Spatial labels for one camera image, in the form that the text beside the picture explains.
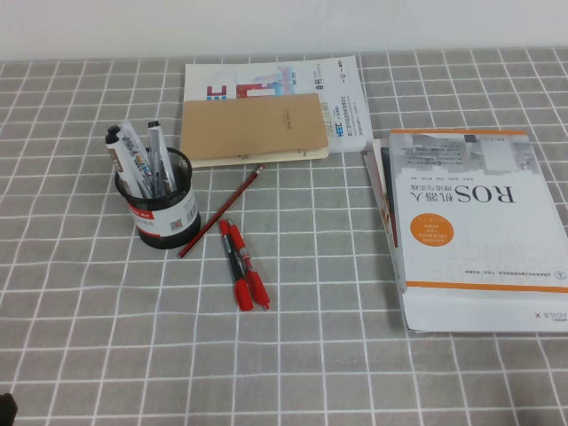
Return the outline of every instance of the orange circle sticker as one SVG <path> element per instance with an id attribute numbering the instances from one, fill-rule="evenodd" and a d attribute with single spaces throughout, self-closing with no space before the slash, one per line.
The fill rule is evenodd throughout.
<path id="1" fill-rule="evenodd" d="M 410 223 L 410 232 L 422 244 L 431 247 L 445 246 L 454 237 L 449 220 L 433 213 L 424 213 Z"/>

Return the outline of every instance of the pen holder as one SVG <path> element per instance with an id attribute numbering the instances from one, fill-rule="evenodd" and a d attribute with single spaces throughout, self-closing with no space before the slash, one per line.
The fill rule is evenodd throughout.
<path id="1" fill-rule="evenodd" d="M 164 197 L 133 197 L 126 191 L 118 172 L 114 176 L 116 189 L 128 202 L 140 239 L 156 249 L 183 246 L 201 228 L 192 190 L 192 164 L 177 149 L 168 148 L 168 154 L 177 189 Z"/>

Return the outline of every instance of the book cover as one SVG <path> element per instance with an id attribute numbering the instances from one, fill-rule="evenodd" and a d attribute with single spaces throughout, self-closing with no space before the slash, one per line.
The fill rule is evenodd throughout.
<path id="1" fill-rule="evenodd" d="M 389 146 L 407 289 L 568 293 L 566 235 L 523 132 L 394 130 Z"/>

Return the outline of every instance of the brown notebook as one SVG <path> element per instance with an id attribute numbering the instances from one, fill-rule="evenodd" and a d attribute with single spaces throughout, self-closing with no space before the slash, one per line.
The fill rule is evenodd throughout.
<path id="1" fill-rule="evenodd" d="M 190 160 L 327 148 L 317 94 L 192 100 L 184 104 L 181 150 Z"/>

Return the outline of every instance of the label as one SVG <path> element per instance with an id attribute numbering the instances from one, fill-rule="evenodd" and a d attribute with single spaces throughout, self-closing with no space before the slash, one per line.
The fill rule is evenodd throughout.
<path id="1" fill-rule="evenodd" d="M 199 216 L 193 189 L 182 201 L 164 210 L 141 210 L 128 205 L 136 227 L 153 237 L 169 237 L 185 231 Z"/>
<path id="2" fill-rule="evenodd" d="M 110 156 L 113 159 L 113 163 L 114 163 L 114 166 L 116 167 L 116 170 L 118 170 L 119 173 L 124 172 L 124 169 L 122 168 L 121 160 L 120 160 L 120 158 L 118 158 L 118 154 L 116 153 L 116 151 L 113 148 L 108 148 L 108 152 L 110 153 Z"/>

